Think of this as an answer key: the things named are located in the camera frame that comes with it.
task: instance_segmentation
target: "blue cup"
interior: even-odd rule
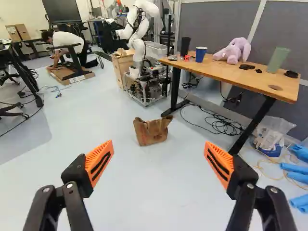
[[[197,63],[202,63],[203,58],[206,54],[207,47],[197,47],[196,51],[196,62]]]

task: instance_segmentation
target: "blue glove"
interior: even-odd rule
[[[297,156],[298,159],[305,161],[308,163],[308,149],[295,144],[294,146],[290,147],[290,151],[292,151],[294,153],[294,155]]]
[[[308,213],[308,205],[304,205],[298,208],[302,213]]]
[[[301,174],[308,175],[308,167],[302,167],[297,165],[291,165],[288,163],[280,163],[280,168],[286,171],[298,172]]]
[[[304,184],[308,184],[308,175],[304,175],[297,172],[288,172],[287,177],[302,182]]]
[[[308,194],[290,200],[290,204],[294,208],[299,208],[308,205]]]

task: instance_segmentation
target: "wooden box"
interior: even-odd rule
[[[48,70],[48,73],[55,79],[57,80],[59,83],[63,84],[63,85],[69,85],[71,83],[76,83],[88,78],[92,78],[95,76],[94,72],[91,72],[89,74],[83,75],[83,76],[78,76],[78,77],[74,77],[74,78],[70,78],[70,79],[66,79],[66,80],[62,80],[64,77],[73,74],[74,72],[70,69],[68,69],[65,66],[61,66],[58,67],[56,69],[53,70]]]
[[[130,49],[128,51],[121,51],[119,49],[118,51],[114,52],[112,57],[112,63],[114,65],[115,70],[115,76],[116,76],[116,82],[118,86],[122,90],[125,89],[125,75],[124,73],[129,71],[129,66],[133,65],[133,55],[135,54],[135,51]]]
[[[16,24],[15,25],[22,40],[31,40],[31,37],[27,31],[25,24]]]
[[[21,41],[21,38],[19,37],[18,31],[15,25],[7,25],[5,27],[13,42]]]

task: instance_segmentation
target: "computer monitor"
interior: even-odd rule
[[[81,23],[76,0],[42,0],[51,24]]]

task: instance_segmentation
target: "white t-shirt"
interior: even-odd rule
[[[52,43],[53,43],[53,46],[55,46],[55,47],[81,43],[81,45],[74,47],[75,52],[78,54],[78,53],[81,53],[81,51],[82,51],[84,40],[81,37],[74,35],[72,33],[64,32],[64,31],[58,31],[58,32],[54,32],[54,34],[52,36]]]

